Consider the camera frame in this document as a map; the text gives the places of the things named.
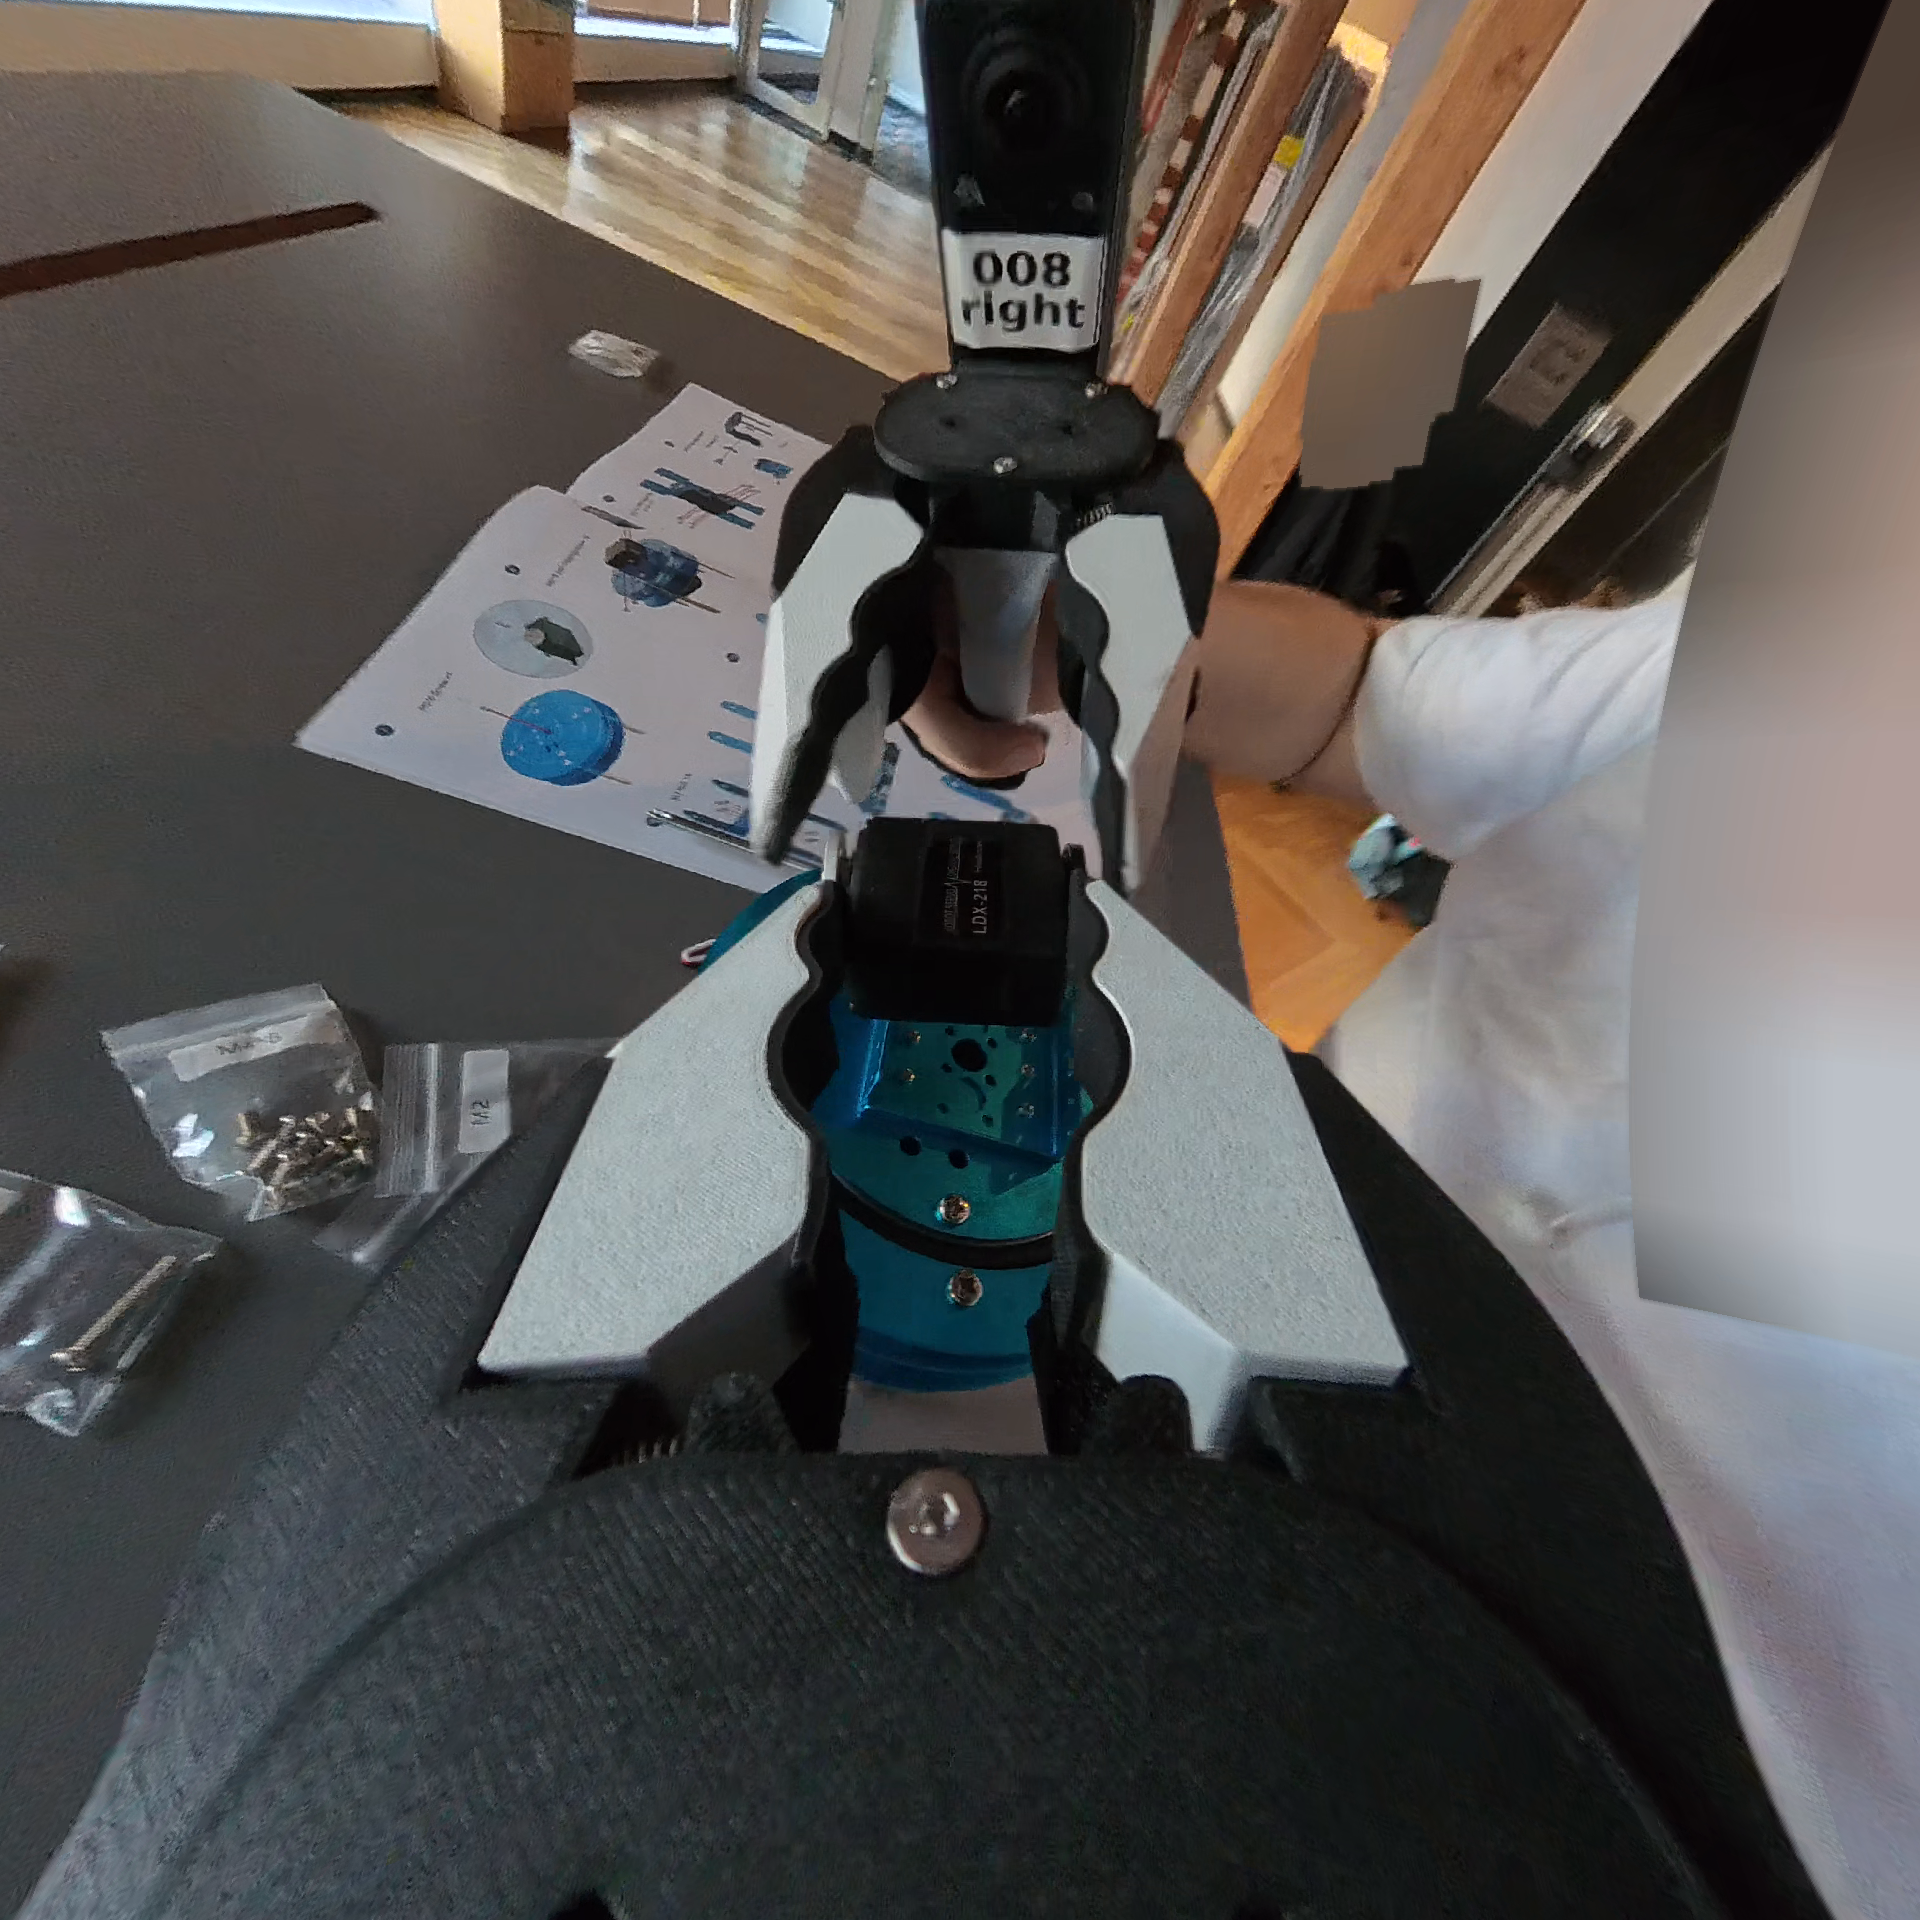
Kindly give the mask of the small labelled plastic bag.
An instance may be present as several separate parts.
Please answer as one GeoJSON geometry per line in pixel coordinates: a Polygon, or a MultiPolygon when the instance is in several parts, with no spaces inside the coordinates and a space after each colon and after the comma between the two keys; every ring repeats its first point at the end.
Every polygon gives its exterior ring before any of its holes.
{"type": "Polygon", "coordinates": [[[443,1040],[387,1047],[373,1182],[328,1223],[315,1245],[364,1269],[389,1263],[499,1146],[613,1043],[443,1040]]]}

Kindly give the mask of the grey wall plate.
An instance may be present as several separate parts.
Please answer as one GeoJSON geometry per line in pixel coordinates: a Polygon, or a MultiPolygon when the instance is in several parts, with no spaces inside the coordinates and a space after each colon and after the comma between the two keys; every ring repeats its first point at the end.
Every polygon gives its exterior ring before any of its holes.
{"type": "Polygon", "coordinates": [[[1552,304],[1484,403],[1524,429],[1541,429],[1603,359],[1611,328],[1552,304]]]}

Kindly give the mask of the wooden pillar with glass cabinet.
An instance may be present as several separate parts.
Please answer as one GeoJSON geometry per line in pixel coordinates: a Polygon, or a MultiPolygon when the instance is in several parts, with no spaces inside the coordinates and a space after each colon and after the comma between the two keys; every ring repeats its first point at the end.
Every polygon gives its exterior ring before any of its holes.
{"type": "Polygon", "coordinates": [[[508,137],[558,137],[573,106],[573,2],[434,2],[440,104],[508,137]]]}

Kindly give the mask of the stack of leaning panels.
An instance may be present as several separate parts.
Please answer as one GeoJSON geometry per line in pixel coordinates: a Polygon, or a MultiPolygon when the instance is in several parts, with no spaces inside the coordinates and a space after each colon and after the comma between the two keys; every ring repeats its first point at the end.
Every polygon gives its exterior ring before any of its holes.
{"type": "Polygon", "coordinates": [[[1336,2],[1184,5],[1142,101],[1110,373],[1192,431],[1385,70],[1336,2]]]}

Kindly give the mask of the black servo motor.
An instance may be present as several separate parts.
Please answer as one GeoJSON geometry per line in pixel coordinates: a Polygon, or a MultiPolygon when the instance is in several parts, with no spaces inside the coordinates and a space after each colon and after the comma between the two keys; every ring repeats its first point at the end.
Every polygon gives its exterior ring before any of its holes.
{"type": "Polygon", "coordinates": [[[852,1007],[893,1022],[1053,1023],[1074,869],[1042,822],[867,822],[846,882],[852,1007]]]}

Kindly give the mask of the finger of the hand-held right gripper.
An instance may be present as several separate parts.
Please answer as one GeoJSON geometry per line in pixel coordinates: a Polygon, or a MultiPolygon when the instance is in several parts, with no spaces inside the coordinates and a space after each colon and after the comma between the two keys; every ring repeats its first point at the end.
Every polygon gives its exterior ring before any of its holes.
{"type": "Polygon", "coordinates": [[[1195,679],[1195,614],[1165,521],[1108,513],[1077,533],[1064,551],[1053,616],[1098,869],[1130,896],[1161,838],[1195,679]]]}
{"type": "Polygon", "coordinates": [[[779,862],[828,783],[865,802],[884,734],[929,677],[933,586],[922,523],[848,490],[778,592],[752,745],[752,850],[779,862]]]}

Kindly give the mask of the printed instruction sheet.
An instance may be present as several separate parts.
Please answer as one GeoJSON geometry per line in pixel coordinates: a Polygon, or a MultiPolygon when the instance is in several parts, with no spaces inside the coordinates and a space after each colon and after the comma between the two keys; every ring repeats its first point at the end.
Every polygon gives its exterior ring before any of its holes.
{"type": "Polygon", "coordinates": [[[752,894],[762,645],[828,445],[699,386],[566,490],[510,498],[302,729],[337,761],[752,894]]]}

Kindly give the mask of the black jacket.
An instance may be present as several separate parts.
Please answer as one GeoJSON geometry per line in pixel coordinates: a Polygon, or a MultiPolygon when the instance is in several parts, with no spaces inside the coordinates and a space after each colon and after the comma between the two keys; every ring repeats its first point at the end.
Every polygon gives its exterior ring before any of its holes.
{"type": "Polygon", "coordinates": [[[1365,486],[1308,486],[1293,472],[1233,578],[1301,584],[1374,616],[1425,614],[1430,595],[1414,545],[1452,490],[1445,471],[1427,463],[1365,486]]]}

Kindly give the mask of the person's right hand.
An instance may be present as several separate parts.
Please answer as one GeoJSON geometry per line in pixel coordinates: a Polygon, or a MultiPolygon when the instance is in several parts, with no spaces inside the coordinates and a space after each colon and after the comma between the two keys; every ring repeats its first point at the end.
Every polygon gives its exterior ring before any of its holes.
{"type": "MultiPolygon", "coordinates": [[[[1220,583],[1198,642],[1198,691],[1187,753],[1211,773],[1280,783],[1368,807],[1356,751],[1361,683],[1385,621],[1286,583],[1220,583]]],[[[1042,712],[1060,706],[1059,618],[1046,592],[1038,618],[1026,720],[976,710],[945,640],[904,726],[922,751],[973,783],[1009,783],[1042,765],[1042,712]]]]}

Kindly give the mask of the person's white clothed torso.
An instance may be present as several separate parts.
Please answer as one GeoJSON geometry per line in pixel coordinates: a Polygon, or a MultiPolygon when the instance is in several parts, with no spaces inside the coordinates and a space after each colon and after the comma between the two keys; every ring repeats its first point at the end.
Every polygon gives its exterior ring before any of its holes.
{"type": "Polygon", "coordinates": [[[1541,814],[1452,862],[1331,1063],[1534,1285],[1630,1430],[1818,1889],[1838,1915],[1916,1915],[1916,1362],[1640,1296],[1642,825],[1541,814]]]}

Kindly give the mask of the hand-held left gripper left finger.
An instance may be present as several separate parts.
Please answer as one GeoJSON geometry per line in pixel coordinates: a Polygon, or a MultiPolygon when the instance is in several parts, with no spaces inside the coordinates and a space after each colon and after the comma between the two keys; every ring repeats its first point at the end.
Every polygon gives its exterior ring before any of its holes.
{"type": "Polygon", "coordinates": [[[778,1087],[778,1041],[822,983],[805,880],[613,1050],[476,1358],[500,1378],[774,1383],[806,1347],[805,1243],[825,1151],[778,1087]]]}

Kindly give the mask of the small bag of screws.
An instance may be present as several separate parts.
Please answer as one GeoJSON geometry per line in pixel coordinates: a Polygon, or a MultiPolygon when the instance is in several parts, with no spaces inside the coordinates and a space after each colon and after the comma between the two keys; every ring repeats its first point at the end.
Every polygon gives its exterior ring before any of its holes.
{"type": "Polygon", "coordinates": [[[248,1219],[369,1183],[378,1093],[320,983],[217,999],[104,1030],[153,1137],[188,1183],[248,1219]]]}

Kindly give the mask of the blue hobby robot arm base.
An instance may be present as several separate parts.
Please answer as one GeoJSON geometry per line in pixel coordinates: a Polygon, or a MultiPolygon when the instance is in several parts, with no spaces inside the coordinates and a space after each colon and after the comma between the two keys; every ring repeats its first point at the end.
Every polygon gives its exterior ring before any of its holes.
{"type": "Polygon", "coordinates": [[[1053,1023],[860,1015],[851,864],[811,926],[822,983],[774,1043],[774,1082],[821,1137],[822,1233],[857,1296],[852,1374],[913,1392],[1006,1384],[1034,1365],[1066,1151],[1090,1114],[1072,983],[1053,1023]]]}

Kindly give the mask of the wooden column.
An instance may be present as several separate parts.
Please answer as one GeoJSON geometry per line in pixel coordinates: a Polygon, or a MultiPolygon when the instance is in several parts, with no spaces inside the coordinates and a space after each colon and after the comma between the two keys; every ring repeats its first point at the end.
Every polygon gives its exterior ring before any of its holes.
{"type": "Polygon", "coordinates": [[[1580,2],[1419,5],[1357,134],[1357,186],[1328,182],[1337,221],[1309,245],[1312,274],[1280,278],[1299,297],[1261,386],[1208,475],[1230,578],[1293,475],[1321,322],[1412,283],[1498,141],[1581,10],[1580,2]]]}

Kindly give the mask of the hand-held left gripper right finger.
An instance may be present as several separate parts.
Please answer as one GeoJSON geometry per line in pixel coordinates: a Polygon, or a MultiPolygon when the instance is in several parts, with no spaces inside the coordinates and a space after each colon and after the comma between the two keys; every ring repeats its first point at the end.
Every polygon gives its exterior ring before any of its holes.
{"type": "Polygon", "coordinates": [[[1278,1037],[1108,882],[1074,878],[1072,1070],[1050,1274],[1060,1419],[1180,1390],[1233,1450],[1261,1381],[1390,1386],[1408,1351],[1278,1037]]]}

